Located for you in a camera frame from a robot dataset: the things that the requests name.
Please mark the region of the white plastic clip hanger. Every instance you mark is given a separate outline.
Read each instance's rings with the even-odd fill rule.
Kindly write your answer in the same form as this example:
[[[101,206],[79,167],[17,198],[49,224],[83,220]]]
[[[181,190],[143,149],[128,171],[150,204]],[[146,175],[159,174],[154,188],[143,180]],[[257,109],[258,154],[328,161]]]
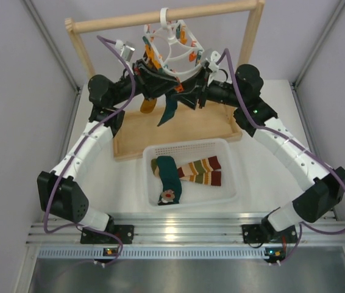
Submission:
[[[147,63],[151,68],[178,79],[187,78],[200,69],[204,48],[184,20],[167,20],[168,8],[160,10],[160,27],[144,26],[143,41]]]

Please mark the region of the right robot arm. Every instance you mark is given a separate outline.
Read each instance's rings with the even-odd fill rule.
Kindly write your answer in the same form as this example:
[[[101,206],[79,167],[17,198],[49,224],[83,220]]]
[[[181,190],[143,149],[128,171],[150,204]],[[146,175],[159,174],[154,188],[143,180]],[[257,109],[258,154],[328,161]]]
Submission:
[[[345,197],[345,169],[332,168],[316,157],[287,130],[277,112],[260,96],[263,79],[250,64],[240,65],[231,82],[208,81],[204,67],[183,83],[173,99],[195,109],[206,101],[233,106],[237,125],[266,147],[293,175],[303,193],[270,212],[259,225],[261,238],[276,242],[297,224],[312,230],[312,223]]]

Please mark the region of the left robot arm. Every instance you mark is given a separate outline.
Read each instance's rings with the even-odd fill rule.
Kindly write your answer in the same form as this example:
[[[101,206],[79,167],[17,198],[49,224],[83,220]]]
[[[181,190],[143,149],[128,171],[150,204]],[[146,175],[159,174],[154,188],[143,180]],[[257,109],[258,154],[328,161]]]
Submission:
[[[93,107],[85,129],[62,161],[37,178],[45,233],[50,233],[48,217],[54,215],[67,220],[69,226],[94,233],[101,242],[117,238],[113,217],[93,208],[79,183],[123,124],[125,111],[117,104],[127,106],[137,95],[153,100],[179,85],[176,78],[151,69],[143,60],[125,69],[127,76],[117,82],[101,74],[90,78],[87,89]]]

